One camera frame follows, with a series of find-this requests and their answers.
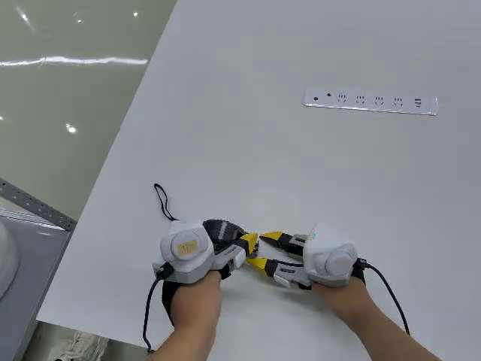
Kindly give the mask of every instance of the power strip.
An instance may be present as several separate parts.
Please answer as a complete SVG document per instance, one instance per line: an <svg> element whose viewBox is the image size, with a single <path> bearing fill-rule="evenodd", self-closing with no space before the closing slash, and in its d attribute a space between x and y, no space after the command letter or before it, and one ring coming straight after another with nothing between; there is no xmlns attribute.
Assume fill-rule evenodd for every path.
<svg viewBox="0 0 481 361"><path fill-rule="evenodd" d="M385 111L389 113L437 115L439 105L433 96L412 96L338 89L308 89L307 107Z"/></svg>

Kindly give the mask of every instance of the floor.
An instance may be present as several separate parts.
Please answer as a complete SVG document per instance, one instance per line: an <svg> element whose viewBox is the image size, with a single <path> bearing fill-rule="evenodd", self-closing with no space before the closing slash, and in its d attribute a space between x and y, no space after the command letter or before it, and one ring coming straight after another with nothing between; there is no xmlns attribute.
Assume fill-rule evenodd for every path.
<svg viewBox="0 0 481 361"><path fill-rule="evenodd" d="M174 4L2 1L0 177L78 219ZM41 324L25 360L72 332ZM111 342L104 359L144 356Z"/></svg>

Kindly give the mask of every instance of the yellow sticker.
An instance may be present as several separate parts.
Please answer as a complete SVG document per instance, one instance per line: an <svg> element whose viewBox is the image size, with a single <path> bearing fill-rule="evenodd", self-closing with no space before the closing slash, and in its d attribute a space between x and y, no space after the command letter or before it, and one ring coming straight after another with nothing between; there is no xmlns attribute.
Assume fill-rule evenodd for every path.
<svg viewBox="0 0 481 361"><path fill-rule="evenodd" d="M179 256L194 253L197 249L197 241L195 239L177 245L177 253Z"/></svg>

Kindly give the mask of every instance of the white tabletop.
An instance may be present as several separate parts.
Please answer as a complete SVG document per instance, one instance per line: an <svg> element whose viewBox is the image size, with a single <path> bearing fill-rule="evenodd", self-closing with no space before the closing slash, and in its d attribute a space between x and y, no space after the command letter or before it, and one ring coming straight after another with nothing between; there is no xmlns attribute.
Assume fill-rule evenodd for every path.
<svg viewBox="0 0 481 361"><path fill-rule="evenodd" d="M168 229L158 181L184 220L339 229L390 280L417 340L472 359L481 352L479 11L446 0L179 0L38 319L143 344L151 262ZM434 95L440 113L306 108L309 86ZM399 322L380 280L367 277ZM309 293L248 267L223 288L212 360L368 358ZM160 294L154 344L171 331Z"/></svg>

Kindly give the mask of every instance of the white device housing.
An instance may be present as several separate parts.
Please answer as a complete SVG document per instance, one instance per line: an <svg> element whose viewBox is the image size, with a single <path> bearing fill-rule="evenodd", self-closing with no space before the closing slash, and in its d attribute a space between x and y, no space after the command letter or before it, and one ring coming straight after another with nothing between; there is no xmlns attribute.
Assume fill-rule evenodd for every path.
<svg viewBox="0 0 481 361"><path fill-rule="evenodd" d="M169 262L175 270L168 278L170 281L194 283L213 265L213 244L201 221L173 221L160 242L160 251L163 261Z"/></svg>
<svg viewBox="0 0 481 361"><path fill-rule="evenodd" d="M15 278L20 262L14 236L0 222L0 298Z"/></svg>
<svg viewBox="0 0 481 361"><path fill-rule="evenodd" d="M315 282L332 287L347 284L357 258L357 250L351 241L321 223L307 236L304 269Z"/></svg>

